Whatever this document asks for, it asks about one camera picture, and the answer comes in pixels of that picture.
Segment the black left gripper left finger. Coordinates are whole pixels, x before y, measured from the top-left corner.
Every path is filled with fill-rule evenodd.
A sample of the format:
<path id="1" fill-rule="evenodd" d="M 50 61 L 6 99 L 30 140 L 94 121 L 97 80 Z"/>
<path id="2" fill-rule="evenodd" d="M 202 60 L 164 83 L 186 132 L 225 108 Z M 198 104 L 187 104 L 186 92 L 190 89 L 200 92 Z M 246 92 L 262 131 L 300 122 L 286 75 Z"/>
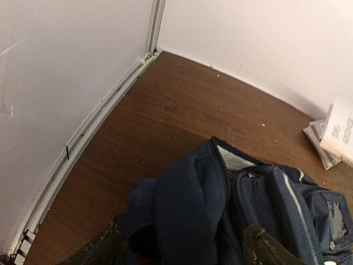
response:
<path id="1" fill-rule="evenodd" d="M 123 264 L 122 236 L 112 222 L 59 265 Z"/>

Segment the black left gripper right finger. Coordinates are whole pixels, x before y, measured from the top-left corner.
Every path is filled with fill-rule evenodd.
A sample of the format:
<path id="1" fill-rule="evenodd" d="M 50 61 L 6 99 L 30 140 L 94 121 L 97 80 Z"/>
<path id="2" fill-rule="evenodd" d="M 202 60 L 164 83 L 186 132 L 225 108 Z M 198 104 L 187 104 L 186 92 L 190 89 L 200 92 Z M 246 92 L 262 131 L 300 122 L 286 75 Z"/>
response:
<path id="1" fill-rule="evenodd" d="M 277 242 L 261 226 L 250 225 L 243 231 L 244 264 L 305 264 Z"/>

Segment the navy blue student backpack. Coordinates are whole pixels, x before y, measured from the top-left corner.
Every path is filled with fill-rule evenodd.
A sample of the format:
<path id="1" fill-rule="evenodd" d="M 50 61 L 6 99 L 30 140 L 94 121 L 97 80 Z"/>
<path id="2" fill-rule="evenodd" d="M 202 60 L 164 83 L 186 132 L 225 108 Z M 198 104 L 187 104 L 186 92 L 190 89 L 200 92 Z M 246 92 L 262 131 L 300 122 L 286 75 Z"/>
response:
<path id="1" fill-rule="evenodd" d="M 305 264 L 352 263 L 352 217 L 342 194 L 216 137 L 137 182 L 115 221 L 134 254 L 163 264 L 244 264 L 250 225 Z"/>

